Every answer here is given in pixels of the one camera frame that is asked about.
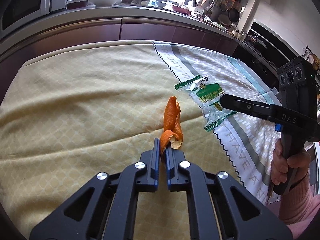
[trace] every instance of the silver screw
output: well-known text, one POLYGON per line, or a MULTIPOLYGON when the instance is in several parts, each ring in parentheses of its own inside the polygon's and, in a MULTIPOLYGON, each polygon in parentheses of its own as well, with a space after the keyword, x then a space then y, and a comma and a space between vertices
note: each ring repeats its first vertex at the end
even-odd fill
POLYGON ((134 166, 137 169, 143 169, 146 165, 143 162, 137 162, 134 166))
POLYGON ((97 174, 97 178, 100 180, 104 180, 108 177, 108 175, 105 172, 100 172, 97 174))
POLYGON ((226 179, 227 177, 229 177, 229 174, 226 173, 225 171, 220 171, 220 172, 218 173, 218 177, 219 177, 220 179, 226 179))
POLYGON ((190 167, 190 162, 188 162, 188 161, 182 161, 182 162, 180 162, 180 166, 182 167, 182 168, 188 168, 188 167, 190 167))

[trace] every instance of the teal stripe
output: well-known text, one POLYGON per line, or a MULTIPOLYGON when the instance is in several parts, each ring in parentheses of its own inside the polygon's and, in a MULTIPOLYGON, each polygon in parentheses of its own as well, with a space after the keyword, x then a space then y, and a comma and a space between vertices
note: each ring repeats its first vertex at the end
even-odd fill
POLYGON ((274 104, 274 101, 272 98, 267 94, 267 91, 265 91, 262 86, 237 62, 235 58, 227 56, 230 63, 241 72, 244 77, 249 80, 249 82, 254 86, 254 88, 264 97, 266 102, 268 104, 274 104))

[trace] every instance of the countertop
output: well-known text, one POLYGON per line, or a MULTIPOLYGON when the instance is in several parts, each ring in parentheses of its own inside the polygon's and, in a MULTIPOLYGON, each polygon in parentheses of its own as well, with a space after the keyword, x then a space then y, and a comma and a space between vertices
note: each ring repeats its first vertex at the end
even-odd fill
POLYGON ((83 8, 66 10, 54 14, 50 14, 39 20, 31 22, 18 31, 9 34, 0 43, 0 55, 7 51, 12 46, 20 41, 41 33, 45 30, 54 28, 55 26, 66 25, 71 22, 79 22, 82 20, 99 19, 99 18, 124 18, 124 17, 137 17, 137 18, 152 18, 161 19, 173 22, 179 22, 186 25, 191 25, 197 28, 202 28, 210 32, 215 32, 234 39, 234 36, 222 31, 219 28, 206 24, 193 17, 176 13, 174 11, 163 10, 157 7, 144 7, 138 5, 113 5, 110 7, 95 7, 95 5, 88 5, 83 8))
POLYGON ((273 75, 276 77, 278 76, 277 70, 271 66, 264 58, 262 58, 257 52, 255 52, 253 49, 251 49, 247 44, 245 44, 243 41, 238 40, 237 38, 234 39, 236 43, 238 43, 241 47, 243 47, 246 51, 248 51, 250 54, 252 54, 255 58, 257 58, 268 70, 271 71, 273 75))

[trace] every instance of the green and clear snack wrapper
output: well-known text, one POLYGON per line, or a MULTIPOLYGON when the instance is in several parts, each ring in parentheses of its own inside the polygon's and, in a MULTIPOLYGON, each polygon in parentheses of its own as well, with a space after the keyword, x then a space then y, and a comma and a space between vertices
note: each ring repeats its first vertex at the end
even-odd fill
POLYGON ((204 129, 208 132, 219 126, 228 116, 236 113, 220 105, 220 97, 225 92, 218 83, 212 82, 209 76, 197 75, 174 87, 176 90, 186 90, 193 101, 202 108, 202 114, 207 120, 204 129))

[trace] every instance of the microwave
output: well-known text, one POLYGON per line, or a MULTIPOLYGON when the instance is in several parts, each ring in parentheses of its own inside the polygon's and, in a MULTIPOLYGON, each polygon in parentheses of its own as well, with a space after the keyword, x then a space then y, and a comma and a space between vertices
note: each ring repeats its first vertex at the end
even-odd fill
POLYGON ((67 0, 11 0, 0 22, 0 39, 26 23, 66 9, 67 0))

